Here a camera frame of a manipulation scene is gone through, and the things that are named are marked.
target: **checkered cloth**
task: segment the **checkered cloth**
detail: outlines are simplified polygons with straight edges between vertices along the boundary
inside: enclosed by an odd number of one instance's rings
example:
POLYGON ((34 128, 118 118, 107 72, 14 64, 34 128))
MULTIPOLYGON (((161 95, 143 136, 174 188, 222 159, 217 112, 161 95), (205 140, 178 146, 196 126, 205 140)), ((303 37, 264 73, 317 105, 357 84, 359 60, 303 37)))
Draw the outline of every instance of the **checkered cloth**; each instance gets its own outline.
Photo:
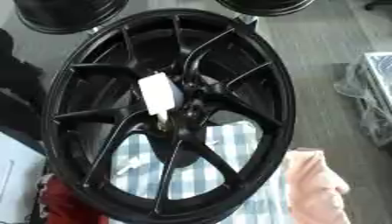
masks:
MULTIPOLYGON (((251 158, 257 142, 255 126, 246 121, 208 127, 206 132, 206 144, 236 171, 239 171, 251 158)), ((113 158, 112 183, 115 186, 140 197, 155 198, 164 166, 152 152, 145 136, 132 136, 127 139, 113 158)), ((223 180, 216 168, 200 158, 186 168, 175 170, 170 184, 169 199, 190 198, 208 192, 222 184, 223 180)), ((279 167, 257 193, 220 223, 292 223, 285 185, 283 171, 279 167)))

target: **pink towel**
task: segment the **pink towel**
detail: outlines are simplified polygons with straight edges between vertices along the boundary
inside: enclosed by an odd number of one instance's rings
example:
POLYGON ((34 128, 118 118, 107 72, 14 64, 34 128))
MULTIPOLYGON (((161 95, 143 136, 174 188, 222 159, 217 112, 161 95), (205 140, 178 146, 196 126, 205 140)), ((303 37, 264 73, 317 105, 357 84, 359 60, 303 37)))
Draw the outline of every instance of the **pink towel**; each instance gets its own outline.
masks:
POLYGON ((342 194, 348 184, 326 164, 322 150, 299 149, 285 157, 289 206, 297 224, 349 224, 342 194))

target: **black wheel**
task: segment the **black wheel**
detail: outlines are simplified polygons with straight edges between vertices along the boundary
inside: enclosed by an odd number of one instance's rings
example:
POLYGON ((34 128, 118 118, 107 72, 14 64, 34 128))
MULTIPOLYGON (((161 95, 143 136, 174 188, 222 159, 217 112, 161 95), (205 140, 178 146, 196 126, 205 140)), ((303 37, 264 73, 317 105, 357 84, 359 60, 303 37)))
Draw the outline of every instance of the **black wheel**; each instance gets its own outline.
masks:
POLYGON ((128 0, 14 0, 23 24, 37 32, 69 34, 92 29, 117 15, 128 0))
POLYGON ((215 223, 278 167, 294 122, 290 76, 254 31, 201 10, 156 10, 111 24, 73 53, 52 84, 43 131, 56 175, 106 215, 135 223, 215 223), (168 74, 185 95, 183 106, 170 112, 164 130, 146 112, 137 85, 154 72, 168 74), (221 110, 246 116, 263 130, 240 171, 198 136, 221 110), (103 125, 105 136, 96 131, 103 125), (113 153, 135 134, 146 135, 164 163, 155 199, 123 192, 110 183, 113 153), (103 143, 86 143, 90 137, 103 143), (224 183, 189 199, 169 199, 173 171, 195 158, 215 166, 224 183))
POLYGON ((218 3, 243 14, 277 17, 291 14, 309 6, 314 0, 216 0, 218 3))

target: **clear plastic wrap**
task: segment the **clear plastic wrap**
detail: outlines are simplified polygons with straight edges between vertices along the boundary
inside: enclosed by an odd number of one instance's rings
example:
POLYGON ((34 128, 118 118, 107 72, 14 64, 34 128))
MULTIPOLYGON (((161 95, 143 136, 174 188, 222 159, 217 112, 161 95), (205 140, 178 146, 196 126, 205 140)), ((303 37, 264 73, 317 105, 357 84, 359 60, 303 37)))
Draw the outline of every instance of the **clear plastic wrap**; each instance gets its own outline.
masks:
POLYGON ((334 87, 356 100, 360 126, 377 146, 392 143, 392 52, 366 53, 334 87))

